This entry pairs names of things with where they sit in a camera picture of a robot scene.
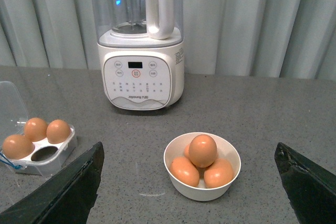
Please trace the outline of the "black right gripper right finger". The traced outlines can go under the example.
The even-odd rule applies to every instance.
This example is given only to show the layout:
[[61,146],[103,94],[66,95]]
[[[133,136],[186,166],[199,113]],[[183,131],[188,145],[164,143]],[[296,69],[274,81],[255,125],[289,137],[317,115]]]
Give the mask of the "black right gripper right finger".
[[335,175],[281,142],[274,159],[299,223],[335,223]]

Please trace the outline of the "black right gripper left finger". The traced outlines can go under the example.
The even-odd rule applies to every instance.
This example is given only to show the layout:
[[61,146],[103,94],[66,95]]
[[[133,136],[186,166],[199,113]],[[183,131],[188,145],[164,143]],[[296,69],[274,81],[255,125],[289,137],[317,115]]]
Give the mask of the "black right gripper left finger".
[[1,213],[1,223],[86,223],[97,199],[104,149],[96,143]]

